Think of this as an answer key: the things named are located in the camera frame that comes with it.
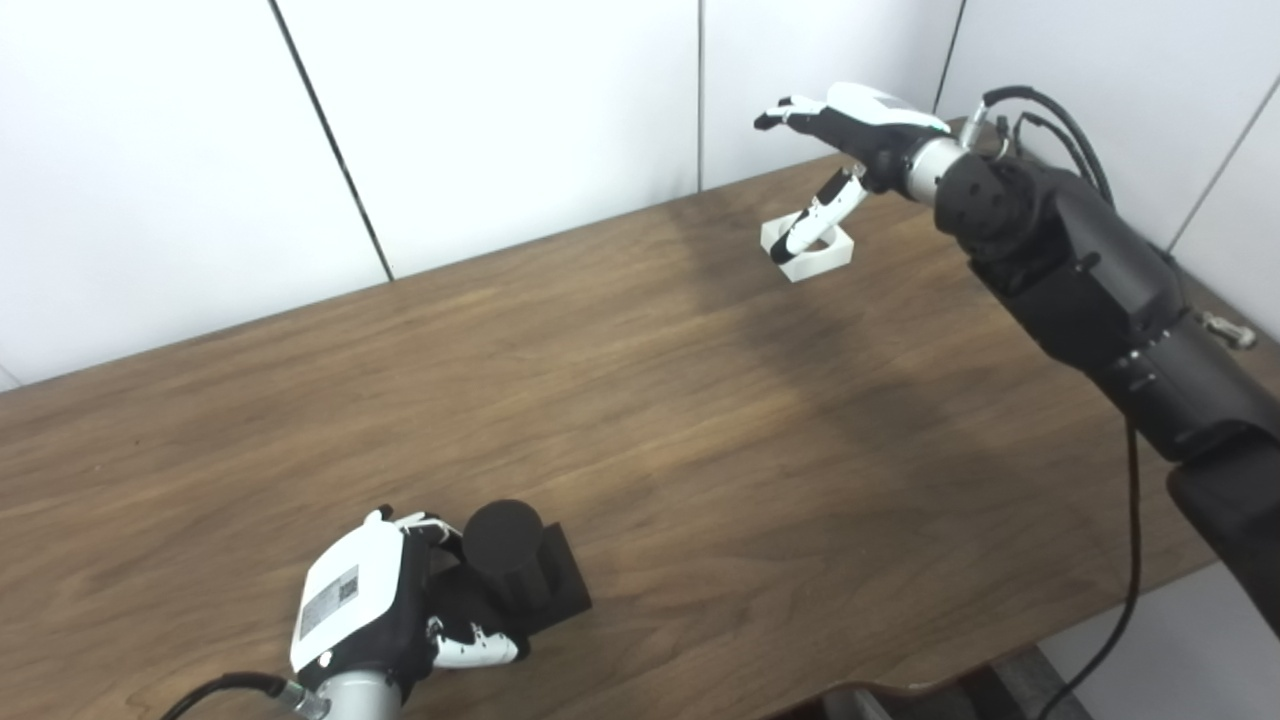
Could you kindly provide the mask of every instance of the cable connector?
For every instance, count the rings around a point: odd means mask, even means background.
[[[289,680],[280,694],[276,696],[276,702],[283,705],[289,712],[298,715],[300,717],[306,717],[306,720],[324,720],[329,715],[329,701],[317,696],[316,693],[303,688],[298,683]]]
[[[982,133],[982,126],[987,122],[987,110],[988,106],[986,102],[978,102],[978,108],[964,122],[960,135],[956,136],[956,142],[960,143],[960,147],[973,150],[973,146],[978,142],[978,135]]]
[[[1221,315],[1201,313],[1197,318],[1210,334],[1217,337],[1231,350],[1253,350],[1258,343],[1258,333],[1247,325],[1238,325]]]

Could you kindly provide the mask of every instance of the black cylinder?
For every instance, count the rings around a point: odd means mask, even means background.
[[[538,612],[550,603],[554,583],[541,550],[543,519],[518,500],[485,505],[462,530],[467,565],[507,612]]]

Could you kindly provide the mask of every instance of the black robotic arm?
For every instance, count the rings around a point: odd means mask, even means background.
[[[980,156],[968,147],[974,122],[957,142],[937,118],[877,108],[882,92],[837,87],[827,104],[788,99],[756,127],[785,122],[854,150],[868,191],[932,205],[938,229],[1044,352],[1179,464],[1170,495],[1280,635],[1280,404],[1202,327],[1172,261],[1120,219],[1105,186]],[[984,114],[986,104],[974,119]]]

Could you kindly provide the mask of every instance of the white robotic hand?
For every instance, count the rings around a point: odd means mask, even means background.
[[[809,208],[769,247],[778,265],[794,260],[858,208],[867,195],[896,190],[932,201],[933,160],[951,161],[956,151],[940,118],[876,88],[840,82],[827,101],[803,95],[783,97],[755,119],[756,129],[786,124],[859,161],[841,169],[818,191]]]
[[[854,82],[837,82],[831,86],[826,102],[812,100],[804,95],[783,97],[778,101],[777,108],[765,110],[755,119],[755,128],[769,129],[786,123],[797,132],[814,135],[810,126],[823,114],[823,110],[831,110],[873,127],[915,126],[934,128],[943,135],[951,132],[941,119],[911,108],[906,101],[874,87]]]
[[[910,197],[910,161],[919,150],[951,132],[945,122],[879,90],[837,82],[822,102],[783,97],[755,119],[756,129],[780,124],[817,137],[865,167],[860,182],[869,192],[896,190]]]

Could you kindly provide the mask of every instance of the robot finger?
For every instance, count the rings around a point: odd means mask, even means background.
[[[755,129],[769,129],[782,123],[808,135],[809,122],[827,108],[826,102],[812,100],[803,95],[792,95],[778,100],[777,108],[769,108],[755,118]]]

